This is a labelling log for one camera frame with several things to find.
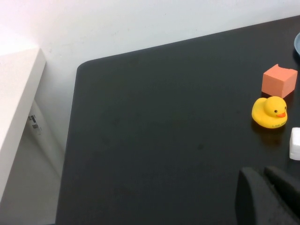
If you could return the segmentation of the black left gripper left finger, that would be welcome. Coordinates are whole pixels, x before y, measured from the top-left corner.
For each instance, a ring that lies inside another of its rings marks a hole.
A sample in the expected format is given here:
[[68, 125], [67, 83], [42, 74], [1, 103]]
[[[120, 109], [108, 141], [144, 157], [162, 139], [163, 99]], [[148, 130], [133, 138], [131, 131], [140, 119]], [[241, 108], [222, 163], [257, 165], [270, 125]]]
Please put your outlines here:
[[263, 171], [240, 169], [235, 197], [239, 225], [297, 225], [298, 211], [280, 197]]

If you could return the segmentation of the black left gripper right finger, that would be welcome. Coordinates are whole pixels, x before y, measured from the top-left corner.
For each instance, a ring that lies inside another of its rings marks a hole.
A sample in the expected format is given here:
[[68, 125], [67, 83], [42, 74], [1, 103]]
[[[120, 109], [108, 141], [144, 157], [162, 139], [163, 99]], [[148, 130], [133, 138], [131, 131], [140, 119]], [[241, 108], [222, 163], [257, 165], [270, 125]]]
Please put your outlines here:
[[264, 174], [291, 210], [299, 211], [300, 181], [274, 166], [265, 167]]

